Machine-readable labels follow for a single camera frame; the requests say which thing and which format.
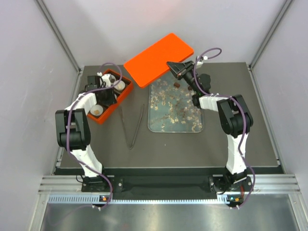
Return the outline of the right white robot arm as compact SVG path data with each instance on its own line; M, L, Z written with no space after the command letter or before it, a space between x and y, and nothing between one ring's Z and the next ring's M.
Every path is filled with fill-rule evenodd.
M253 125L252 115L243 96L222 96L218 93L210 93L210 75L198 75L196 63L192 61L167 62L167 66L177 80L184 79L195 92L192 96L194 106L218 113L221 128L227 136L226 172L221 178L211 179L211 189L217 194L237 190L247 180L245 148L250 128Z

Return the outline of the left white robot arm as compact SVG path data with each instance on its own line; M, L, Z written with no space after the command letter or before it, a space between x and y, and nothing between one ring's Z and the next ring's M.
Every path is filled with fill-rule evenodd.
M103 165L91 148L91 132L87 115L97 104L96 93L110 90L111 87L94 89L80 93L70 106L55 113L56 139L83 168L85 179L99 191L108 187L113 192L110 180L103 174Z

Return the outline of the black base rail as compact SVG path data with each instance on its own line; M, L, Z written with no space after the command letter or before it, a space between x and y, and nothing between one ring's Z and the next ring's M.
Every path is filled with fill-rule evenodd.
M75 176L82 192L112 192L116 199L202 199L252 187L247 171L233 177L223 167L105 168L106 176L87 177L81 168L58 168L56 176Z

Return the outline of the floral blue tray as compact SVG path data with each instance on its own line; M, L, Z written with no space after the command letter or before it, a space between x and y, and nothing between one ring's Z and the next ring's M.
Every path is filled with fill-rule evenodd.
M203 114L192 103L194 91L184 80L168 72L150 84L148 128L159 133L199 133L204 129Z

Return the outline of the orange chocolate box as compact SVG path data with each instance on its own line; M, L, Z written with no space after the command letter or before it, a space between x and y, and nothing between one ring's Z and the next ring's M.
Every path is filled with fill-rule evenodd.
M110 105L110 106L102 106L104 108L104 112L103 114L98 117L98 116L94 116L90 113L90 110L88 112L88 118L92 119L93 121L95 121L96 123L98 124L103 124L107 118L110 117L110 115L115 111L115 109L128 97L128 95L132 92L133 90L133 83L131 80L129 80L128 78L124 77L124 76L121 76L119 73L111 70L111 69L108 69L107 71L105 71L104 73L97 73L95 76L99 76L101 77L102 75L104 74L112 74L113 76L115 76L116 78L116 81L117 80L122 80L125 82L126 84L126 87L123 91L117 91L115 88L114 88L114 85L110 86L110 87L106 87L106 88L103 88L103 87L100 87L99 89L103 89L103 90L106 90L106 89L110 89L110 88L114 88L114 92L116 94L116 99L117 99L117 103L116 104L113 104L113 105Z

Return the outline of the orange box lid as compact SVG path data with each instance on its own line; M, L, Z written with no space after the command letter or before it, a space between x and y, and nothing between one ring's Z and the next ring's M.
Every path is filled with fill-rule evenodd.
M140 88L145 88L169 71L167 62L182 62L194 50L174 33L162 39L124 63L124 68Z

